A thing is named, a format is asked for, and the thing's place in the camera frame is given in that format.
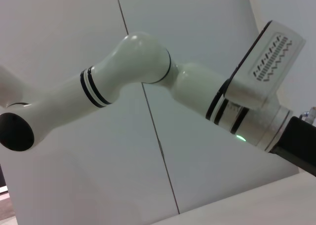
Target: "robotic arm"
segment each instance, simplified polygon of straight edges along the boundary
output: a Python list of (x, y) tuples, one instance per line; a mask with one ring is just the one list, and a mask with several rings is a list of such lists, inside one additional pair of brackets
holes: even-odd
[(28, 150), (54, 128), (114, 104), (124, 85), (143, 82), (165, 87), (176, 101), (207, 120), (316, 175), (316, 156), (307, 160), (286, 148), (289, 137), (283, 135), (293, 128), (295, 117), (291, 119), (292, 111), (276, 97), (304, 44), (297, 33), (271, 21), (228, 80), (197, 64), (176, 64), (167, 49), (145, 33), (128, 35), (101, 63), (46, 93), (1, 69), (0, 105), (5, 112), (0, 115), (0, 143), (10, 150)]

